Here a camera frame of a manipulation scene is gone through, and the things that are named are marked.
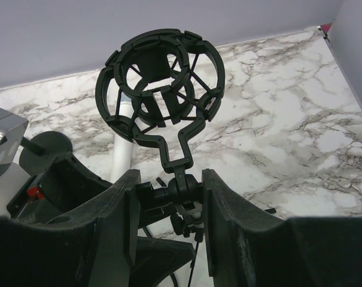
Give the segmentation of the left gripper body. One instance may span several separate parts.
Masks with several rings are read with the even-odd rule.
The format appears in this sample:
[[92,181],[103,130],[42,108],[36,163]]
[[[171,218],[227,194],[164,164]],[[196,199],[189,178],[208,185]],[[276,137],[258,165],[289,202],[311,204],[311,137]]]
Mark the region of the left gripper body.
[[58,216],[58,210],[42,193],[41,177],[42,175],[30,177],[7,204],[11,218],[20,221],[49,221]]

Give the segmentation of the black round-base mic stand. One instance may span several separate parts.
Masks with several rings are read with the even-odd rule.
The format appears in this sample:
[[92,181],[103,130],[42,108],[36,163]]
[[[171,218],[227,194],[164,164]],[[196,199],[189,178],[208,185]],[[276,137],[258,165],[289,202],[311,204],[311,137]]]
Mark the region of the black round-base mic stand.
[[72,142],[61,132],[42,132],[32,139],[23,137],[19,165],[30,175],[45,171],[59,154],[72,152]]

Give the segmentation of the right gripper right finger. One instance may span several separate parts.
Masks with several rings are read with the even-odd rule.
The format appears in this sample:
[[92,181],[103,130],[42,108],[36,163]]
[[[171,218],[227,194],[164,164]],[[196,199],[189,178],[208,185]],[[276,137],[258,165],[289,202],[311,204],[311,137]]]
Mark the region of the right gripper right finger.
[[362,286],[362,217],[279,219],[202,172],[215,286]]

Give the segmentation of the black tripod shock-mount stand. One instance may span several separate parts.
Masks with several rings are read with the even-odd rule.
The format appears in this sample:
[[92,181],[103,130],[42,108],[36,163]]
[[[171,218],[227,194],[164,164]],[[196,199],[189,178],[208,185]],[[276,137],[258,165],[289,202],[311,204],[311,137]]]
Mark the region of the black tripod shock-mount stand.
[[[195,265],[205,240],[203,183],[187,173],[193,166],[188,141],[216,115],[224,94],[223,61],[199,35],[178,29],[140,34],[106,61],[96,84],[98,111],[116,134],[159,150],[166,187],[138,183],[140,237],[191,243]],[[119,114],[121,95],[132,103],[130,118]]]

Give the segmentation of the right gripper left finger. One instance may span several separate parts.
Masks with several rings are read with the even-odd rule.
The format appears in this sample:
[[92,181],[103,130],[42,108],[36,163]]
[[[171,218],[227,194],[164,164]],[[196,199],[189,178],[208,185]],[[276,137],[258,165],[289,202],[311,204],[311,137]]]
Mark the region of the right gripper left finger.
[[0,286],[127,286],[135,263],[137,170],[46,224],[0,216]]

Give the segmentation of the white microphone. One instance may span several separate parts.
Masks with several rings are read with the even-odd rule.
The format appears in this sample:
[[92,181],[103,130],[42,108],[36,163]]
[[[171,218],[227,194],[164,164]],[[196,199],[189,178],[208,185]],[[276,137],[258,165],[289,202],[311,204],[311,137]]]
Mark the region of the white microphone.
[[[131,100],[125,95],[121,95],[119,114],[130,118],[133,114]],[[132,143],[115,134],[112,153],[112,167],[110,182],[115,183],[127,170],[130,169],[132,158]]]

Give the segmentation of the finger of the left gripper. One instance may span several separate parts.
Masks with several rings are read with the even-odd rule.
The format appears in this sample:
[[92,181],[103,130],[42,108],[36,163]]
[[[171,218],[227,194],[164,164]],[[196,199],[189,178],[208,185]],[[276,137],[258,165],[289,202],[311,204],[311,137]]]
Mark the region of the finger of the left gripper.
[[71,152],[58,155],[39,179],[39,190],[65,213],[96,197],[111,183],[89,170]]
[[195,258],[191,243],[140,237],[135,265],[130,270],[130,286],[157,286],[166,277]]

